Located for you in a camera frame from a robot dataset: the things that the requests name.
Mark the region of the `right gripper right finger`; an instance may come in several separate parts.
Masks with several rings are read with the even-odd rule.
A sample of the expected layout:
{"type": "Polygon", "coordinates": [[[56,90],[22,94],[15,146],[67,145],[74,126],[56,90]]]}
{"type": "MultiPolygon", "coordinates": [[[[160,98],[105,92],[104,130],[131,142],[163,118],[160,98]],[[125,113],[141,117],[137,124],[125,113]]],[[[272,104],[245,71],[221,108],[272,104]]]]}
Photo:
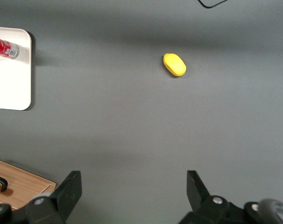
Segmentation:
{"type": "Polygon", "coordinates": [[[197,171],[186,175],[186,194],[192,211],[180,221],[181,224],[245,224],[244,210],[221,196],[211,195],[197,171]]]}

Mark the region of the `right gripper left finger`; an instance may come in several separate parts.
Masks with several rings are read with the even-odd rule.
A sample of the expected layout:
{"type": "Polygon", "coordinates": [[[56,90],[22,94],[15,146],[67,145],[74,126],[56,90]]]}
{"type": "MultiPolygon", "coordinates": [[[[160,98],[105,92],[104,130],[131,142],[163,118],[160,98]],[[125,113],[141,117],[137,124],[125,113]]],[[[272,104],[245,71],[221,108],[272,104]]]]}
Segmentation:
{"type": "Polygon", "coordinates": [[[30,224],[65,224],[82,195],[80,171],[71,171],[50,195],[35,197],[26,206],[30,224]]]}

